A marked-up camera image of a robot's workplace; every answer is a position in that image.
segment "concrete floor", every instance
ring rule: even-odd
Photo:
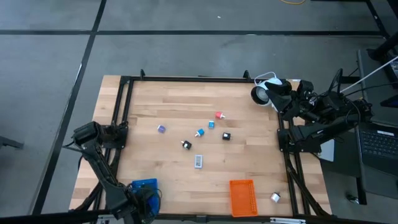
[[[90,30],[99,0],[3,0],[0,29]],[[375,7],[390,33],[397,19],[384,2]],[[100,30],[377,30],[365,3],[278,0],[108,0]],[[0,150],[0,217],[29,212],[83,56],[86,35],[0,35],[0,135],[24,141],[23,150]],[[274,71],[301,78],[316,91],[339,68],[356,68],[356,50],[382,39],[229,35],[97,36],[65,142],[91,120],[103,75],[241,77]],[[76,152],[62,151],[44,212],[67,211],[77,174]],[[398,223],[398,201],[368,194],[367,206],[345,200],[351,177],[324,172],[333,214]]]

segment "wooden table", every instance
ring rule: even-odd
[[[119,80],[120,76],[103,78],[93,116],[101,124],[111,122]],[[259,215],[291,216],[276,136],[277,113],[252,101],[252,87],[252,83],[134,82],[118,180],[128,184],[157,178],[163,194],[161,213],[230,215],[229,180],[253,179]],[[222,111],[226,119],[215,119],[215,111]],[[215,129],[207,128],[209,120],[215,121]],[[167,128],[164,134],[157,131],[160,124]],[[200,128],[205,134],[195,138]],[[230,141],[221,139],[223,132],[231,133]],[[193,144],[191,150],[182,147],[184,140]],[[193,167],[195,154],[203,155],[202,169]],[[330,212],[319,160],[304,153],[301,159],[309,191]],[[79,206],[96,183],[90,165],[82,160],[70,208]],[[271,201],[273,192],[280,192],[279,203]],[[297,187],[296,194],[303,212]]]

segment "orange plastic crate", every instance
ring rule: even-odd
[[[258,216],[253,180],[230,180],[229,195],[233,217]]]

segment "blue object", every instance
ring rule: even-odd
[[[145,188],[154,189],[154,191],[156,191],[156,193],[158,194],[156,178],[144,179],[144,180],[133,180],[131,182],[131,187],[132,187],[133,193],[137,193],[137,191],[139,191],[139,189],[141,187],[145,187]],[[148,204],[151,207],[151,210],[150,210],[151,214],[153,216],[156,216],[159,213],[159,205],[160,205],[159,198],[157,196],[153,195],[152,197],[148,198]]]
[[[204,135],[205,134],[205,130],[203,130],[202,128],[201,129],[199,129],[198,131],[197,131],[197,134],[195,135],[195,137],[197,137],[197,136],[202,136],[202,135]]]
[[[209,129],[214,129],[214,121],[209,121]]]
[[[157,131],[160,132],[160,133],[164,133],[166,131],[166,128],[165,128],[165,126],[159,125],[157,127]]]

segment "white cable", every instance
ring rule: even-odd
[[[275,72],[267,72],[267,73],[265,73],[265,74],[258,75],[256,78],[254,78],[254,84],[255,84],[255,85],[258,85],[258,83],[256,82],[256,79],[258,79],[258,78],[260,78],[260,77],[263,77],[264,75],[268,75],[268,74],[274,74],[274,78],[276,78]]]
[[[377,71],[379,71],[380,69],[384,68],[385,66],[389,65],[391,62],[395,61],[396,59],[398,59],[398,56],[396,56],[394,59],[392,59],[391,61],[385,63],[383,66],[379,67],[378,69],[376,69],[375,71],[371,72],[369,75],[366,75],[365,77],[363,77],[362,79],[360,79],[358,82],[350,85],[349,87],[345,88],[344,90],[341,90],[340,93],[350,89],[351,87],[355,86],[356,84],[360,83],[361,81],[365,80],[367,77],[375,74]]]

